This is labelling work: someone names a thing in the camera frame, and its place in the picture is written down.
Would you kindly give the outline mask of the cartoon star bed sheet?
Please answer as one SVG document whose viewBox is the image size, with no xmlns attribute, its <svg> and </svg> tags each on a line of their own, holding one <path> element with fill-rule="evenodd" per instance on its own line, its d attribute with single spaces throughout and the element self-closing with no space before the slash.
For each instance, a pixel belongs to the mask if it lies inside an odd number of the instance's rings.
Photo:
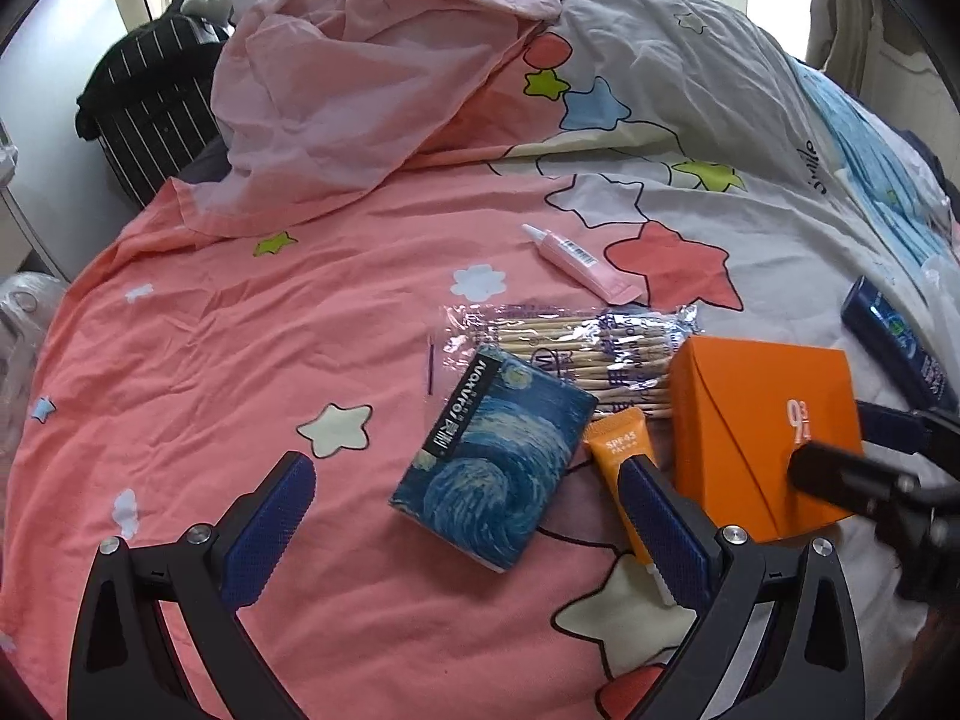
<svg viewBox="0 0 960 720">
<path fill-rule="evenodd" d="M 584 309 L 523 224 L 694 305 L 708 335 L 839 349 L 895 400 L 839 305 L 871 278 L 921 333 L 950 249 L 928 166 L 716 0 L 560 0 L 370 195 L 258 238 L 184 223 L 170 182 L 68 288 L 14 457 L 2 644 L 52 717 L 94 546 L 217 514 L 285 450 L 317 494 L 244 613 L 313 718 L 605 718 L 685 617 L 659 610 L 601 486 L 568 483 L 497 574 L 389 507 L 428 426 L 448 305 Z"/>
</svg>

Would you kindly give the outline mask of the orange gift box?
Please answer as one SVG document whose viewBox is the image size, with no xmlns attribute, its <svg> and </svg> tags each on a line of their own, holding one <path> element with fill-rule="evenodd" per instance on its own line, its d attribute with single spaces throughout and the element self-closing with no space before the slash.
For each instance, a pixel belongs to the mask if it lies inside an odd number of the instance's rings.
<svg viewBox="0 0 960 720">
<path fill-rule="evenodd" d="M 791 454 L 809 440 L 862 450 L 843 351 L 695 335 L 670 363 L 669 390 L 675 488 L 716 525 L 768 543 L 848 516 L 788 481 Z"/>
</svg>

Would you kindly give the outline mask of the dark blue shampoo bottle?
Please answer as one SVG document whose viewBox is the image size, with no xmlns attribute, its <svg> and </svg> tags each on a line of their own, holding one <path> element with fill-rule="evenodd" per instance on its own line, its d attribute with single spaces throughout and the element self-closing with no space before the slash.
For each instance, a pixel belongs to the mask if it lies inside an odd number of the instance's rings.
<svg viewBox="0 0 960 720">
<path fill-rule="evenodd" d="M 946 369 L 869 278 L 857 278 L 839 315 L 913 410 L 957 411 Z"/>
</svg>

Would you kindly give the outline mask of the pink cream tube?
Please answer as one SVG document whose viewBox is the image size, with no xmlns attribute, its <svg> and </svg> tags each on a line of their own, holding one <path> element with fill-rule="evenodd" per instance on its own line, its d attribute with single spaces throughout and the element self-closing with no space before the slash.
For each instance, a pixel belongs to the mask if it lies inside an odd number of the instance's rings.
<svg viewBox="0 0 960 720">
<path fill-rule="evenodd" d="M 542 259 L 589 289 L 605 304 L 619 307 L 646 298 L 646 286 L 643 283 L 625 277 L 617 268 L 605 260 L 597 259 L 577 242 L 532 224 L 523 224 L 521 229 Z"/>
</svg>

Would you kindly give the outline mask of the cotton swab packet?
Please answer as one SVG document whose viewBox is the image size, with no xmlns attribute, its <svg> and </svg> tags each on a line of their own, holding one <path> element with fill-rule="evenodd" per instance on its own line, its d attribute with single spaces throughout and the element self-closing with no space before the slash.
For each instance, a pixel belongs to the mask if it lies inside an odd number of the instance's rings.
<svg viewBox="0 0 960 720">
<path fill-rule="evenodd" d="M 672 416 L 669 367 L 700 331 L 698 309 L 638 304 L 604 309 L 546 305 L 448 305 L 428 335 L 427 397 L 449 395 L 473 353 L 493 346 L 597 398 L 597 416 L 636 406 L 649 419 Z"/>
</svg>

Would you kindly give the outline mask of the pink crumpled sheet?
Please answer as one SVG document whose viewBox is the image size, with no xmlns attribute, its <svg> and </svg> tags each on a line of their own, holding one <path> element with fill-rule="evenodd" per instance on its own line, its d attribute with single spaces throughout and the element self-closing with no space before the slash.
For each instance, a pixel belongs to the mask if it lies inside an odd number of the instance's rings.
<svg viewBox="0 0 960 720">
<path fill-rule="evenodd" d="M 374 192 L 560 0 L 257 0 L 215 67 L 231 171 L 176 188 L 184 223 L 258 238 Z"/>
</svg>

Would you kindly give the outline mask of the beige curtain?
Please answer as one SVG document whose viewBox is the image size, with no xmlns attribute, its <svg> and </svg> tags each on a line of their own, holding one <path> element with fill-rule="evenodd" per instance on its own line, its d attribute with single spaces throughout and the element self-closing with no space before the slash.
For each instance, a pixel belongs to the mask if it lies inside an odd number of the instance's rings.
<svg viewBox="0 0 960 720">
<path fill-rule="evenodd" d="M 805 62 L 896 124 L 958 109 L 958 54 L 907 0 L 811 0 Z"/>
</svg>

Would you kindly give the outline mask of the clear plastic bag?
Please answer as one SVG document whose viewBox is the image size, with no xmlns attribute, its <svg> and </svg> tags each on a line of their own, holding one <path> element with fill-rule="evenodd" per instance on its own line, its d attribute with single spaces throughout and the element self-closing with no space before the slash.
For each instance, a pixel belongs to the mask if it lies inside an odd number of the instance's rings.
<svg viewBox="0 0 960 720">
<path fill-rule="evenodd" d="M 10 466 L 20 444 L 39 353 L 64 294 L 65 283 L 46 273 L 18 271 L 2 280 L 0 439 L 3 468 Z"/>
</svg>

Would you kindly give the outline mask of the starry night tissue pack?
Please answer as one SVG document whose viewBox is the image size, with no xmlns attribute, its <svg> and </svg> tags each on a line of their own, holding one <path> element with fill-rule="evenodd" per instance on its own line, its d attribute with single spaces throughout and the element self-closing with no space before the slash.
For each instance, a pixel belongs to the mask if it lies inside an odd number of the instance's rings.
<svg viewBox="0 0 960 720">
<path fill-rule="evenodd" d="M 496 572 L 516 566 L 599 405 L 483 344 L 389 504 Z"/>
</svg>

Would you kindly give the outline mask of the black striped bag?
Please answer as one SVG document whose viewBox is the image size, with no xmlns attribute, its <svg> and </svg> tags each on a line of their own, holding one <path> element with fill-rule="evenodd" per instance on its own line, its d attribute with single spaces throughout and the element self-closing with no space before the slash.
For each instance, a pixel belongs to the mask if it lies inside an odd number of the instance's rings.
<svg viewBox="0 0 960 720">
<path fill-rule="evenodd" d="M 228 32 L 168 11 L 112 46 L 76 99 L 75 132 L 97 143 L 143 208 L 218 135 L 213 75 Z"/>
</svg>

